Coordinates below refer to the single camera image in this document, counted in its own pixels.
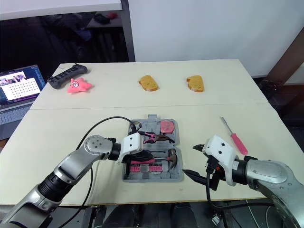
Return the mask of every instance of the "black remote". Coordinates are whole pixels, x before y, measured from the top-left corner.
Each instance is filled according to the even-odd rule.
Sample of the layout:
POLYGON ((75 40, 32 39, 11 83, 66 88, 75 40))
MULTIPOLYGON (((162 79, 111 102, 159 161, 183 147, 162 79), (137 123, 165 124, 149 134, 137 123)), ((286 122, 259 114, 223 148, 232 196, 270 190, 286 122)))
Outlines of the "black remote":
POLYGON ((51 76, 47 81, 54 89, 60 89, 61 85, 66 81, 69 81, 71 78, 79 75, 87 73, 87 68, 80 64, 75 64, 72 68, 60 73, 56 76, 51 76))

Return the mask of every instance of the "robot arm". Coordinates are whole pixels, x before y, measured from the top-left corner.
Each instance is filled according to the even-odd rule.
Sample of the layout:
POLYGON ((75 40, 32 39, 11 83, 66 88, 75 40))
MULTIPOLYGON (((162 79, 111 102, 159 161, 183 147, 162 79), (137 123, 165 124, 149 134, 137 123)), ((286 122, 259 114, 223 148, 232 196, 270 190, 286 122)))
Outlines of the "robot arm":
POLYGON ((90 170, 97 160, 120 163, 127 154, 142 151, 139 133, 125 137, 121 144, 99 135, 88 137, 84 144, 70 153, 42 183, 36 185, 3 219, 0 227, 47 227, 54 211, 66 194, 90 170))
MULTIPOLYGON (((210 188, 217 189, 219 180, 228 185, 249 185, 269 198, 285 221, 286 227, 304 228, 304 186, 292 170, 279 161, 258 161, 245 156, 238 159, 233 148, 215 135, 205 145, 193 147, 207 157, 207 172, 212 173, 210 188)), ((206 185, 206 178, 197 172, 184 171, 194 181, 206 185)))

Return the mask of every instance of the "pink screwdriver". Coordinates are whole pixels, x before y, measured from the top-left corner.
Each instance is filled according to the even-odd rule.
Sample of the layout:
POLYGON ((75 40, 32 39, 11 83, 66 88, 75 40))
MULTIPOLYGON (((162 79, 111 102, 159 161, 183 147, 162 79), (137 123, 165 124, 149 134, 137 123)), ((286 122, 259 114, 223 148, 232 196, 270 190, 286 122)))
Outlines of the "pink screwdriver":
POLYGON ((244 144, 242 143, 242 141, 239 139, 239 137, 237 136, 237 134, 232 132, 232 130, 230 129, 230 127, 228 126, 226 120, 223 117, 221 117, 221 119, 224 122, 224 124, 227 126, 227 128, 229 129, 229 131, 231 132, 231 138, 233 139, 235 145, 237 146, 237 148, 241 152, 241 154, 243 154, 243 155, 248 154, 248 150, 246 149, 246 147, 244 146, 244 144))

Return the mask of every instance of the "bread slice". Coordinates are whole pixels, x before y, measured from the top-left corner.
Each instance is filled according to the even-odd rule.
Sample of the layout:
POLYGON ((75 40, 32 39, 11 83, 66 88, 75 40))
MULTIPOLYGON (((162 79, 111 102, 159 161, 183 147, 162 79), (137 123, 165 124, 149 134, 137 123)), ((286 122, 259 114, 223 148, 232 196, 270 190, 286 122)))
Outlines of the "bread slice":
POLYGON ((194 92, 203 92, 204 91, 204 83, 203 79, 200 75, 194 75, 191 77, 187 77, 188 87, 190 90, 194 92))
POLYGON ((143 89, 146 91, 155 91, 158 88, 157 83, 150 75, 145 75, 139 80, 139 84, 142 85, 143 89))

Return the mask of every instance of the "pink-handled pliers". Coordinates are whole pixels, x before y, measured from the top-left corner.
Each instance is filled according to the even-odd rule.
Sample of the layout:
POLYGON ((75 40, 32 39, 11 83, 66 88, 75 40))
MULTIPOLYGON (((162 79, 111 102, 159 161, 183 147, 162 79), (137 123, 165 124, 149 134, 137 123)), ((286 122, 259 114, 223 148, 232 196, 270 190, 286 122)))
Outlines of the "pink-handled pliers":
POLYGON ((166 135, 162 135, 162 134, 155 134, 154 132, 138 132, 141 135, 147 136, 149 137, 149 139, 143 141, 143 143, 155 143, 156 141, 166 141, 169 140, 171 143, 175 143, 174 140, 172 140, 171 138, 169 138, 166 135))

